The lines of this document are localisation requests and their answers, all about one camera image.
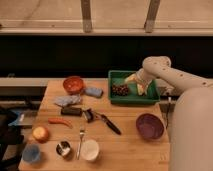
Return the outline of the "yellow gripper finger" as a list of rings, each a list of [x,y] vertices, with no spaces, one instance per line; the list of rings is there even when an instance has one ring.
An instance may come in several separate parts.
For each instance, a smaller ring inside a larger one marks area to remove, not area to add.
[[[124,82],[126,84],[136,82],[136,74],[131,74],[127,78],[125,78]]]
[[[137,92],[138,92],[139,95],[146,95],[147,89],[143,85],[138,84],[137,85]]]

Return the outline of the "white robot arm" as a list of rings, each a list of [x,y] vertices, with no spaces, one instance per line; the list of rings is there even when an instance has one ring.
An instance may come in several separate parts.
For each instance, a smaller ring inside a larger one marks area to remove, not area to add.
[[[172,117],[169,171],[213,171],[213,79],[172,68],[167,56],[151,56],[125,82],[146,92],[156,78],[181,92]]]

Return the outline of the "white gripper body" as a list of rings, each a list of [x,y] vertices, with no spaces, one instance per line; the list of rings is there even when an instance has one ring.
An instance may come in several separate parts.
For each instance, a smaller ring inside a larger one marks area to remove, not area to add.
[[[155,76],[148,73],[144,69],[140,69],[136,72],[136,82],[148,86],[153,80],[155,79]]]

